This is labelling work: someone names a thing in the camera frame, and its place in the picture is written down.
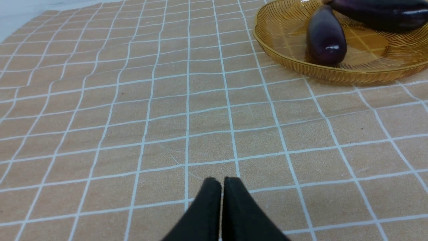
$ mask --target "golden wire basket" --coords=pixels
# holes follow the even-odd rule
[[[329,83],[381,84],[428,66],[428,25],[406,34],[371,30],[334,12],[345,32],[348,52],[336,67],[307,62],[306,28],[320,0],[278,0],[256,15],[253,35],[274,61]]]

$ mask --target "purple eggplant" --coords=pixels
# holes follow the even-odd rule
[[[319,65],[335,66],[345,58],[345,33],[329,5],[318,8],[309,19],[306,46],[310,60]]]
[[[366,26],[385,32],[405,33],[428,22],[425,0],[322,0],[334,10]]]

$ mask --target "white surface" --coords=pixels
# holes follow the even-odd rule
[[[0,0],[0,42],[46,10],[64,11],[120,0]]]

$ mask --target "beige tablecloth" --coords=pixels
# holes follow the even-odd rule
[[[263,4],[97,4],[7,38],[0,239],[156,241],[238,176],[294,241],[425,240],[428,72],[317,84],[262,52]]]

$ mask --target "black object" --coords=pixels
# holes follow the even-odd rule
[[[163,241],[218,241],[221,184],[206,178],[192,205]]]
[[[316,64],[335,66],[345,59],[345,33],[329,5],[319,7],[309,19],[306,46],[310,60]]]
[[[221,185],[206,178],[192,205],[162,241],[218,241]],[[290,241],[264,214],[239,178],[224,180],[223,241]]]
[[[322,0],[334,10],[368,27],[386,32],[404,33],[428,22],[425,0]]]

